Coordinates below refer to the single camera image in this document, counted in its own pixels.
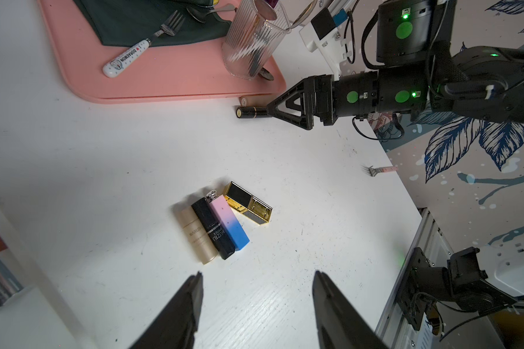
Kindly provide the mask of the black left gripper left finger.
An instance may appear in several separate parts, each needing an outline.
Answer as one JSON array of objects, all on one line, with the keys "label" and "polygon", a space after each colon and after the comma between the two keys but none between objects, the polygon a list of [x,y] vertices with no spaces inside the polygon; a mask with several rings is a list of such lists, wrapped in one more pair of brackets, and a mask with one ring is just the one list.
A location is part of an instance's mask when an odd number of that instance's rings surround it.
[{"label": "black left gripper left finger", "polygon": [[189,276],[130,348],[193,348],[203,302],[203,276]]}]

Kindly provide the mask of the black gold lip gloss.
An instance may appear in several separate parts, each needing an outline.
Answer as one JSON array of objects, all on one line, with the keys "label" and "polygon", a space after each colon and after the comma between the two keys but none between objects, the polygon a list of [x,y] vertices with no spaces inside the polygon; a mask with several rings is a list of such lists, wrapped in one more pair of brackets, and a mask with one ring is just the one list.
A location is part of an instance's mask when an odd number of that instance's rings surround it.
[{"label": "black gold lip gloss", "polygon": [[236,116],[238,119],[256,119],[270,117],[269,112],[265,107],[254,106],[240,106],[236,108]]}]

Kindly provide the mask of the white storage box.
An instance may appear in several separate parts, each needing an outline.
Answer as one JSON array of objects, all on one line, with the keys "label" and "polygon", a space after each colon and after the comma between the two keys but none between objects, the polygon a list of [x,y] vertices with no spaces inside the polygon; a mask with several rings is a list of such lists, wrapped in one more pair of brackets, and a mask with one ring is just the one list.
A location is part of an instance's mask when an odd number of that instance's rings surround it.
[{"label": "white storage box", "polygon": [[97,348],[1,209],[0,237],[29,280],[0,308],[0,348]]}]

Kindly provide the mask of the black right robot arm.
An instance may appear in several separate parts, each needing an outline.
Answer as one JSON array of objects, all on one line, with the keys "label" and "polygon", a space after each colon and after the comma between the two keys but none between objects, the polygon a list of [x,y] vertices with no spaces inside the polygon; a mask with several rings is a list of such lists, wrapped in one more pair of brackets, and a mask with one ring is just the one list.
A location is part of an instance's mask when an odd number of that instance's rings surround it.
[{"label": "black right robot arm", "polygon": [[365,26],[376,62],[352,76],[310,76],[267,106],[269,116],[310,130],[341,117],[426,107],[482,122],[524,124],[524,50],[470,47],[451,54],[455,1],[386,1]]}]

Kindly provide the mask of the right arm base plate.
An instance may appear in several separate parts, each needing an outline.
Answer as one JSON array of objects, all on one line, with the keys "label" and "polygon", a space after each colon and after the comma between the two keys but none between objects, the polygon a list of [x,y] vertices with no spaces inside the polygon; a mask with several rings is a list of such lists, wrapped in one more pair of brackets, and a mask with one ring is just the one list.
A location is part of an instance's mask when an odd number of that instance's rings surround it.
[{"label": "right arm base plate", "polygon": [[450,296],[447,282],[448,269],[430,265],[423,250],[414,248],[395,297],[403,317],[413,330],[420,330],[423,316],[433,302],[431,298],[426,298],[426,294],[439,300]]}]

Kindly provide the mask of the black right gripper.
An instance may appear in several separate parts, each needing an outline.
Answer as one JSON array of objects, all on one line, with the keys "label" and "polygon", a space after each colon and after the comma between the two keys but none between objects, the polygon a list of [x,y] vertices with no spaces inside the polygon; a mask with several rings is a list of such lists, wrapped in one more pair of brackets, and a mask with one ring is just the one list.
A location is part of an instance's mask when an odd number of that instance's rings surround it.
[{"label": "black right gripper", "polygon": [[[315,107],[315,116],[324,126],[332,126],[340,117],[367,116],[377,110],[378,73],[376,71],[341,77],[310,76],[302,79],[286,92],[275,97],[267,109],[310,109]],[[284,111],[269,111],[269,116],[301,129],[311,130],[314,118]]]}]

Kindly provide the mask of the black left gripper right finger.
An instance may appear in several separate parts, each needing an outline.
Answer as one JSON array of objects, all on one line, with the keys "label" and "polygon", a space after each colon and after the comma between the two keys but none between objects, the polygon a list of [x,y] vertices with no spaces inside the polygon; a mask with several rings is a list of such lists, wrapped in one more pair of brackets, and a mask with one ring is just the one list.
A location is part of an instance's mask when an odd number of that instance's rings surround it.
[{"label": "black left gripper right finger", "polygon": [[312,295],[321,348],[387,349],[326,273],[315,272]]}]

